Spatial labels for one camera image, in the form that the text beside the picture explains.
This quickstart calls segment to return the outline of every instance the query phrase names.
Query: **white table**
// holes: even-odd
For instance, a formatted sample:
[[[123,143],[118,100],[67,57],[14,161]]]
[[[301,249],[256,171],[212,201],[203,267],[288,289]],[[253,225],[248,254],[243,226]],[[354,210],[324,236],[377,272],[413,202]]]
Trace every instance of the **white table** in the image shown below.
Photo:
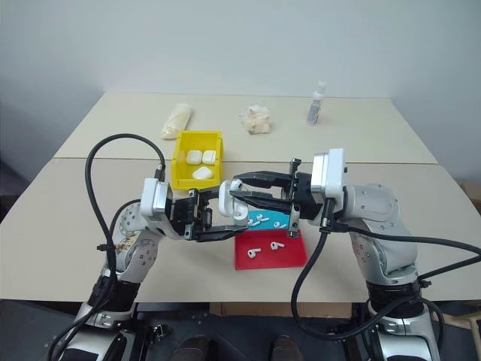
[[[310,98],[259,96],[185,96],[105,93],[85,116],[56,158],[86,158],[102,138],[133,132],[154,141],[172,159],[175,141],[161,139],[164,122],[177,103],[193,106],[189,130],[220,130],[224,160],[288,162],[293,156],[312,162],[313,154],[345,148],[347,162],[437,163],[390,99],[326,99],[320,123],[306,124]],[[248,105],[271,109],[268,135],[249,135],[238,114]],[[145,144],[118,141],[98,153],[111,159],[155,159]]]
[[[151,176],[156,164],[133,159],[95,161],[95,190],[108,222],[117,207],[141,194],[143,178]],[[95,246],[104,239],[86,197],[83,167],[83,159],[53,159],[7,215],[0,226],[0,297],[80,301],[89,295],[104,256]],[[225,177],[287,167],[270,162],[224,163]],[[310,167],[303,164],[301,170],[310,171]],[[438,165],[349,164],[346,181],[391,188],[400,199],[404,223],[414,235],[481,246],[481,217]],[[214,221],[225,223],[226,219],[214,212]],[[318,230],[305,222],[301,229],[310,253]],[[299,268],[235,271],[233,240],[196,244],[165,239],[159,249],[156,264],[141,286],[139,302],[287,302],[300,272]],[[419,270],[426,272],[468,256],[421,244]],[[425,295],[433,300],[481,298],[481,286],[473,282],[479,274],[478,264],[435,277]],[[367,296],[348,235],[330,235],[299,301],[362,302]]]
[[[326,99],[321,123],[309,127],[310,99],[246,96],[179,96],[106,93],[56,156],[44,167],[0,225],[0,297],[82,301],[103,263],[104,241],[83,182],[85,157],[105,136],[133,132],[153,139],[172,157],[174,141],[160,140],[165,118],[178,102],[195,109],[189,129],[222,130],[224,179],[245,171],[286,172],[296,156],[310,172],[313,154],[344,147],[351,184],[381,183],[401,202],[414,235],[451,238],[481,246],[481,218],[455,181],[431,155],[388,99]],[[248,135],[237,114],[247,105],[268,106],[276,123],[268,135]],[[139,198],[157,161],[134,141],[109,144],[95,161],[93,179],[107,221],[124,202]],[[168,161],[167,179],[170,179]],[[227,223],[214,212],[214,222]],[[308,252],[319,233],[301,222]],[[233,240],[206,244],[164,239],[139,302],[287,302],[299,268],[235,271]],[[419,270],[470,256],[419,245]],[[433,300],[478,299],[473,275],[480,265],[441,275],[425,291]],[[299,295],[301,302],[361,302],[364,279],[348,235],[331,235]]]

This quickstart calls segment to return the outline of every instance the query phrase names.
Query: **yellow bin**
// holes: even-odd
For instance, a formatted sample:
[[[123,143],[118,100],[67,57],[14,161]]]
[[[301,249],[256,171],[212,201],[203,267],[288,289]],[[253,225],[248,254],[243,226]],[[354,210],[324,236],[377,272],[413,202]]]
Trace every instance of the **yellow bin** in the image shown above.
[[[214,165],[190,165],[186,163],[189,150],[216,151]],[[189,190],[190,188],[203,189],[218,186],[222,179],[222,132],[198,132],[186,130],[179,132],[175,144],[174,158],[172,159],[172,188],[175,190]],[[200,168],[208,167],[213,172],[211,179],[194,179],[192,173]]]

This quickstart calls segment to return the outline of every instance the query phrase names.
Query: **red tray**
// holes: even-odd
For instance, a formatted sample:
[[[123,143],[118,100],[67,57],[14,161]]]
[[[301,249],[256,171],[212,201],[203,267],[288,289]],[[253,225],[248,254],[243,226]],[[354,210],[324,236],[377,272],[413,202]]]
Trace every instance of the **red tray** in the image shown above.
[[[271,242],[285,245],[278,250],[271,249]],[[261,248],[256,258],[249,258],[247,251]],[[285,229],[247,231],[235,236],[235,269],[260,269],[302,267],[307,262],[306,247],[301,232],[297,238],[289,238]]]

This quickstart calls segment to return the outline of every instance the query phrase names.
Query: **white wall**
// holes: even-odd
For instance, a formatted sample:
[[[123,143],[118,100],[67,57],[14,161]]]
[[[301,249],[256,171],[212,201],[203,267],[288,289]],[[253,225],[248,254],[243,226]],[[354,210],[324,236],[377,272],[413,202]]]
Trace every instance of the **white wall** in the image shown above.
[[[0,12],[0,151],[28,179],[106,89],[310,96],[325,79],[330,96],[392,97],[453,176],[481,182],[480,0],[3,0]]]

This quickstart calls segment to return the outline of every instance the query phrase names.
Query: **small bottle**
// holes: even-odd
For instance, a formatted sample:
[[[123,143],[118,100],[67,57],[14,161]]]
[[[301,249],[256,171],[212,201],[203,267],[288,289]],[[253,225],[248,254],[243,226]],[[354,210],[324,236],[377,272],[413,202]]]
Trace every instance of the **small bottle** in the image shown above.
[[[317,119],[321,113],[326,85],[325,81],[320,81],[317,84],[317,90],[313,94],[313,104],[310,105],[309,114],[307,115],[307,124],[310,126],[317,123]]]

